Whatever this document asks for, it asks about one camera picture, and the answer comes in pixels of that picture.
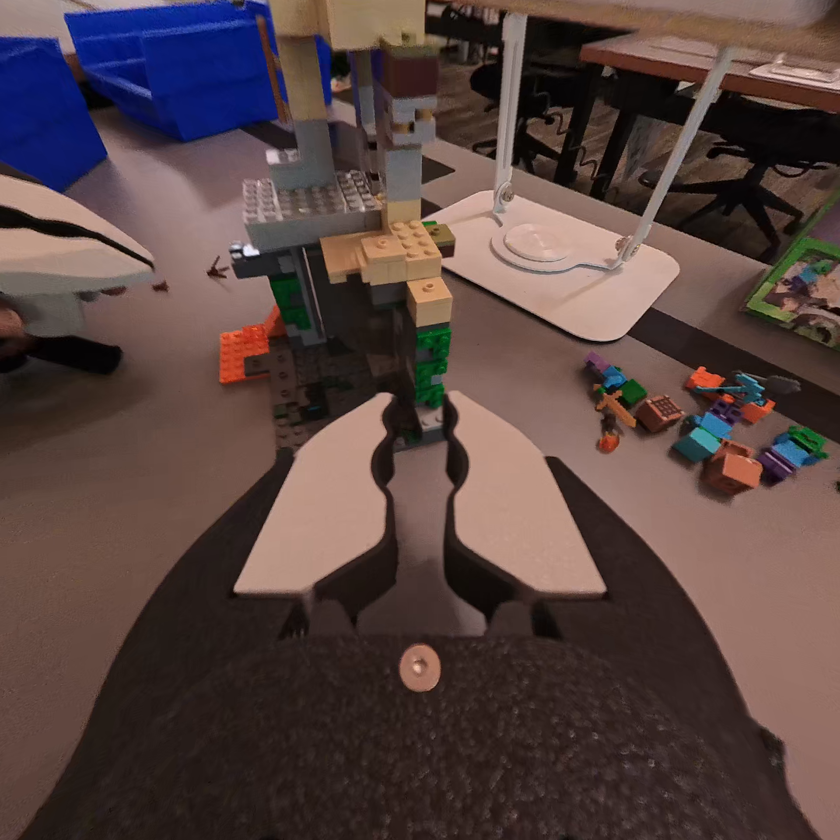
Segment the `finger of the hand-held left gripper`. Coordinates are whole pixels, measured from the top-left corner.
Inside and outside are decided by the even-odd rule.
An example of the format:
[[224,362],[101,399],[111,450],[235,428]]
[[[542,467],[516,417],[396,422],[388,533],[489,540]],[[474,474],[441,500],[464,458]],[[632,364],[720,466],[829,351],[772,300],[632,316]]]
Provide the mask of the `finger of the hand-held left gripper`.
[[88,213],[69,226],[73,235],[47,233],[33,222],[2,227],[2,302],[36,337],[78,333],[90,297],[154,278],[152,254],[110,222]]
[[152,270],[152,254],[119,227],[37,182],[1,176],[2,256],[23,266],[56,257],[105,258],[116,270]]

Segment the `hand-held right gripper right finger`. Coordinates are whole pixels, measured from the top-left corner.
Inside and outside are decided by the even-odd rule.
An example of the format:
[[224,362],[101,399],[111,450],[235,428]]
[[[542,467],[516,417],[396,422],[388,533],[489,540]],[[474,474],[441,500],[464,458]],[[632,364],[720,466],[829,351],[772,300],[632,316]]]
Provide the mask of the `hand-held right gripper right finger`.
[[602,599],[606,583],[542,451],[462,392],[446,395],[444,425],[452,591],[485,617],[507,602]]

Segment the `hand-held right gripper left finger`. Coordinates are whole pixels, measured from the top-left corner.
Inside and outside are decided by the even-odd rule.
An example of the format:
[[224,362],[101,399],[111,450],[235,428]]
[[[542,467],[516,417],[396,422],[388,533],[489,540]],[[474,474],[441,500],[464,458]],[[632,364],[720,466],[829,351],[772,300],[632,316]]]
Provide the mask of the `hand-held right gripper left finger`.
[[241,599],[335,601],[350,617],[396,582],[396,397],[375,394],[295,454],[234,583]]

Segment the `blue storage bin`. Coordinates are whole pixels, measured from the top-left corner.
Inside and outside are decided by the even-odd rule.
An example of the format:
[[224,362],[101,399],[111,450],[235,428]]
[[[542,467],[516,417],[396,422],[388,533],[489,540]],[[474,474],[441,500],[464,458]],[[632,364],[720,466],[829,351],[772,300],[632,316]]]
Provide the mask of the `blue storage bin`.
[[54,38],[1,37],[1,162],[65,191],[108,157]]
[[257,18],[266,2],[187,3],[65,14],[91,88],[127,118],[188,142],[278,116]]

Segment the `toy brick tower build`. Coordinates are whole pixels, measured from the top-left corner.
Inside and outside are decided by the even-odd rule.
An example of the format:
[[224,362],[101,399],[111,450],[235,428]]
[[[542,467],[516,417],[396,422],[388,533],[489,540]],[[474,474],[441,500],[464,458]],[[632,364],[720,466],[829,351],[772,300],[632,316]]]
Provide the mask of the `toy brick tower build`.
[[293,145],[243,182],[247,238],[229,262],[268,280],[275,310],[238,348],[223,336],[219,378],[268,377],[279,451],[379,394],[399,448],[445,435],[455,239],[423,220],[439,70],[426,5],[269,2]]

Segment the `person's left hand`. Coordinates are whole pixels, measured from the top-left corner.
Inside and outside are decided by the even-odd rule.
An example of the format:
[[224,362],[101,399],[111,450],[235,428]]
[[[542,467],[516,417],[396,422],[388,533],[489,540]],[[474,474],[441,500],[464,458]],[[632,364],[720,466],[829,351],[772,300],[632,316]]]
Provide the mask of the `person's left hand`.
[[19,314],[1,303],[1,360],[5,361],[26,354],[32,337],[26,333]]

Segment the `pile of colourful toy figures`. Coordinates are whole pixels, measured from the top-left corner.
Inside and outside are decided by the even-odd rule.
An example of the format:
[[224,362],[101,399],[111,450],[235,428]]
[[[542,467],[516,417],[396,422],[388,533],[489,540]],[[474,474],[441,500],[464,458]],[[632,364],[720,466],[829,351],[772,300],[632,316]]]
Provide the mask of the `pile of colourful toy figures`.
[[789,426],[760,449],[733,436],[739,425],[755,425],[769,417],[776,396],[801,390],[800,382],[790,377],[746,371],[724,376],[699,366],[684,388],[707,404],[703,411],[687,414],[669,395],[650,393],[599,353],[588,353],[583,366],[600,416],[595,448],[604,455],[618,448],[627,430],[662,434],[676,427],[679,435],[671,451],[687,464],[699,465],[700,481],[725,497],[761,485],[776,487],[829,459],[826,439],[803,425]]

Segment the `white book stand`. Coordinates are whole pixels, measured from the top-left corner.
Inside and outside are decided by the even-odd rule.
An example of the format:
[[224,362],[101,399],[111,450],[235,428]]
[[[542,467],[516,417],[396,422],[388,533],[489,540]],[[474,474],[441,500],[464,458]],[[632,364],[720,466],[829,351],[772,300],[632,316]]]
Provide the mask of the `white book stand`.
[[[435,214],[455,237],[444,267],[541,320],[592,341],[625,336],[679,274],[665,252],[644,244],[691,142],[739,47],[838,56],[838,2],[475,2],[507,12],[493,188]],[[526,13],[647,35],[705,40],[717,53],[664,172],[633,233],[518,196],[511,162],[526,36]]]

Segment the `green toy set box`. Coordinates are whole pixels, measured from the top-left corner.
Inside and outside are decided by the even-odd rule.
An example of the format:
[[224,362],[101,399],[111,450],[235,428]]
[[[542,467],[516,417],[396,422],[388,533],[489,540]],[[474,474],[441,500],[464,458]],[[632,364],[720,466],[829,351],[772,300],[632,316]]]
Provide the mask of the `green toy set box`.
[[814,212],[741,311],[839,351],[839,193]]

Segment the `black office chair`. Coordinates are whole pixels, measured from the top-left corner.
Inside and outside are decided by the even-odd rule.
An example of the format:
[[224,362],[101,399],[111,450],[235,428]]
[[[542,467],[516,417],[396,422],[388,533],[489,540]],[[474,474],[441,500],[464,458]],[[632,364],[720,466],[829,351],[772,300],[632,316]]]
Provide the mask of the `black office chair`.
[[796,125],[793,118],[783,118],[781,110],[759,104],[729,103],[711,108],[701,128],[716,134],[719,141],[710,148],[707,158],[713,160],[729,155],[748,161],[750,168],[738,178],[711,182],[684,182],[675,178],[668,193],[712,197],[707,205],[687,216],[677,227],[682,229],[713,211],[720,210],[722,215],[729,216],[737,207],[743,207],[769,243],[761,258],[775,257],[781,238],[768,210],[776,210],[791,218],[784,227],[786,234],[795,231],[804,214],[764,187],[764,176],[769,170],[781,173],[781,168],[786,167],[796,170],[794,174],[784,175],[784,178],[792,179],[821,167],[818,161],[794,147]]
[[[486,112],[497,109],[501,100],[501,64],[484,64],[469,77],[471,90],[488,100]],[[564,132],[563,109],[572,108],[581,93],[581,75],[577,70],[537,65],[536,69],[522,71],[511,161],[523,165],[534,175],[534,161],[542,156],[560,162],[560,152],[532,136],[529,125],[541,121],[545,125],[558,123],[559,133]]]

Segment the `brown wooden table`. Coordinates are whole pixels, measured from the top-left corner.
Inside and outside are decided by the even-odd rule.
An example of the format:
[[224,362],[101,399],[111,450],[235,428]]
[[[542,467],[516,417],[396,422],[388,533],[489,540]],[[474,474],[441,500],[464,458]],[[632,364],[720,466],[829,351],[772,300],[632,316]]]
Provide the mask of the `brown wooden table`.
[[[646,38],[639,34],[620,35],[599,40],[581,48],[581,60],[586,65],[610,67],[616,81],[605,99],[617,110],[616,121],[607,141],[601,162],[593,178],[590,196],[603,200],[621,161],[631,132],[642,117],[658,119],[673,125],[683,125],[688,118],[690,104],[677,95],[678,83],[703,83],[714,59],[714,48],[705,45],[706,55],[688,53],[664,45],[666,37]],[[743,61],[733,61],[719,82],[724,102],[742,98],[779,102],[779,118],[753,116],[747,126],[761,136],[784,137],[793,140],[805,137],[805,151],[821,148],[814,140],[827,134],[826,129],[795,129],[802,124],[799,116],[817,112],[838,115],[837,91],[818,90],[792,80],[772,80],[754,77]]]

